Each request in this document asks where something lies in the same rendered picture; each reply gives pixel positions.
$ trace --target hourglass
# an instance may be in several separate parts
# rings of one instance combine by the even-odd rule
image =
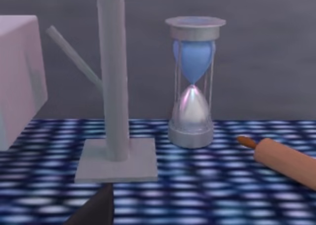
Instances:
[[[184,148],[205,147],[213,141],[211,96],[215,40],[226,21],[214,17],[175,17],[166,23],[171,27],[176,62],[169,139]],[[182,93],[181,75],[190,83]],[[203,75],[202,92],[196,83]]]

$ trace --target black object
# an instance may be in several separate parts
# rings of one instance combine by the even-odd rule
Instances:
[[[113,185],[105,184],[63,225],[113,225]]]

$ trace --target hourglass base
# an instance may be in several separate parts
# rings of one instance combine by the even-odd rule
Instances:
[[[170,121],[168,135],[169,140],[174,145],[184,148],[196,149],[209,146],[212,143],[213,129],[214,126],[212,124],[212,126],[206,131],[199,133],[188,133],[175,129],[174,125]]]

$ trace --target checkered surface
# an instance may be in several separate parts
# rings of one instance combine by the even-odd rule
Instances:
[[[235,141],[270,137],[316,156],[316,122],[217,121],[197,150],[170,144],[167,121],[134,120],[130,132],[156,138],[159,182],[115,184],[115,225],[316,225],[316,192]],[[84,140],[103,136],[101,120],[32,121],[0,152],[0,224],[62,224],[101,186],[73,179]]]

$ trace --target hourglass top cap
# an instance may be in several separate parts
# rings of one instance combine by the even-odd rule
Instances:
[[[207,16],[179,16],[166,19],[171,37],[180,41],[213,41],[219,38],[219,29],[225,20]]]

